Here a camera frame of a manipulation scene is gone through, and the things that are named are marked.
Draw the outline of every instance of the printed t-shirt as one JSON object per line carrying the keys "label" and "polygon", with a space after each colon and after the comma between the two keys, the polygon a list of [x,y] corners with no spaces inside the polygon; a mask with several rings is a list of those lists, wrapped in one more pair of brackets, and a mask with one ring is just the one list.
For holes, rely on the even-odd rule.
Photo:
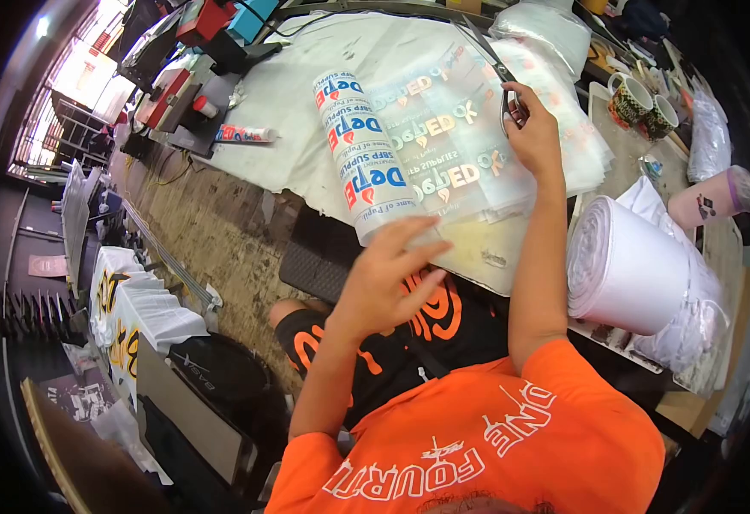
{"label": "printed t-shirt", "polygon": [[416,512],[475,491],[558,514],[645,512],[664,464],[646,412],[569,341],[536,350],[521,377],[505,358],[431,380],[353,435],[345,459],[324,433],[293,439],[266,512]]}

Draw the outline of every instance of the hand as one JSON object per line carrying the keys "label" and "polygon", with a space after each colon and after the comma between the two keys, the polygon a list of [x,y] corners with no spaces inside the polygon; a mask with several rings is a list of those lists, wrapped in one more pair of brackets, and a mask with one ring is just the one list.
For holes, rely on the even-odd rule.
{"label": "hand", "polygon": [[446,277],[446,271],[429,273],[407,296],[401,292],[402,280],[446,252],[452,243],[433,242],[408,252],[404,246],[438,220],[436,216],[414,216],[384,225],[355,259],[338,304],[327,319],[327,331],[343,332],[360,344],[367,335],[410,321]]}
{"label": "hand", "polygon": [[502,87],[517,93],[518,102],[529,111],[523,128],[504,114],[503,124],[509,137],[509,146],[518,159],[541,182],[559,182],[565,187],[561,166],[561,143],[557,135],[557,120],[540,103],[532,88],[517,82],[505,82]]}

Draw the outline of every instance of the person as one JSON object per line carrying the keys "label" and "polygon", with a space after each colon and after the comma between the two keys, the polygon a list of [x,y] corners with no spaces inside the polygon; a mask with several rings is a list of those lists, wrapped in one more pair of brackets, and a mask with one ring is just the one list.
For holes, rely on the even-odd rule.
{"label": "person", "polygon": [[[427,266],[450,242],[404,251],[437,221],[426,217],[385,225],[331,312],[278,303],[271,323],[306,378],[270,514],[647,509],[664,464],[661,436],[566,336],[557,122],[532,89],[503,87],[530,113],[523,128],[504,123],[537,182],[508,324]],[[355,439],[345,457],[342,425]]]}

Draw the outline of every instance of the cardboard box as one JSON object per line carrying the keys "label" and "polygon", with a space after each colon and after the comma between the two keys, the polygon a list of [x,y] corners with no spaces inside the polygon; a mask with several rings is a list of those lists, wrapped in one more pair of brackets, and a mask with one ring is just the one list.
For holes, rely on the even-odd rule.
{"label": "cardboard box", "polygon": [[481,0],[446,0],[446,7],[480,15]]}

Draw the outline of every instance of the pink cup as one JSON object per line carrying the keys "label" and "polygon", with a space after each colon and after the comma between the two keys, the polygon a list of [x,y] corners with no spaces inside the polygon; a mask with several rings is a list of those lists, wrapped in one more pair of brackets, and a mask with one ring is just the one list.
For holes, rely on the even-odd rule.
{"label": "pink cup", "polygon": [[682,229],[750,212],[750,173],[731,166],[669,198],[669,216]]}

